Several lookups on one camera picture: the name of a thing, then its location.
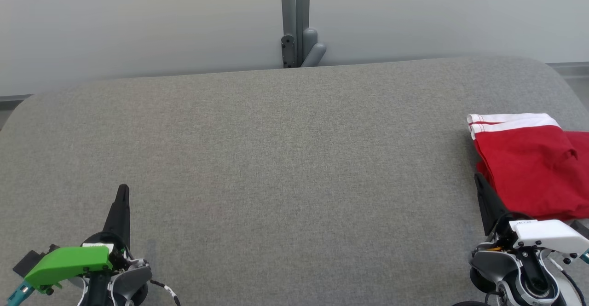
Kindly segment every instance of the gray metal pole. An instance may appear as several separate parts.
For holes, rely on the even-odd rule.
[[[303,64],[303,31],[309,27],[309,0],[296,0],[297,67]]]
[[[283,67],[298,67],[296,50],[296,0],[282,0],[282,27],[284,36],[281,38],[280,44],[282,45]]]

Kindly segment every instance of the padded table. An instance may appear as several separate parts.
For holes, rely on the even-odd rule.
[[[131,250],[183,305],[452,305],[484,299],[468,113],[589,131],[519,57],[128,78],[36,94],[0,132],[0,295],[31,249],[102,229],[119,184]],[[568,269],[589,291],[581,264]],[[23,305],[75,306],[65,282]],[[173,305],[150,286],[146,306]]]

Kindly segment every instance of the red cloth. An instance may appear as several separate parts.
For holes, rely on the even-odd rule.
[[[589,133],[546,114],[469,115],[479,170],[505,206],[537,219],[589,218]]]

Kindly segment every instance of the metal bracket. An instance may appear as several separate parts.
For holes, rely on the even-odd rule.
[[[296,67],[296,46],[295,38],[291,35],[282,37],[282,63],[284,68]]]
[[[309,28],[309,0],[282,0],[282,26],[283,67],[318,65],[327,47],[318,44],[317,30]]]

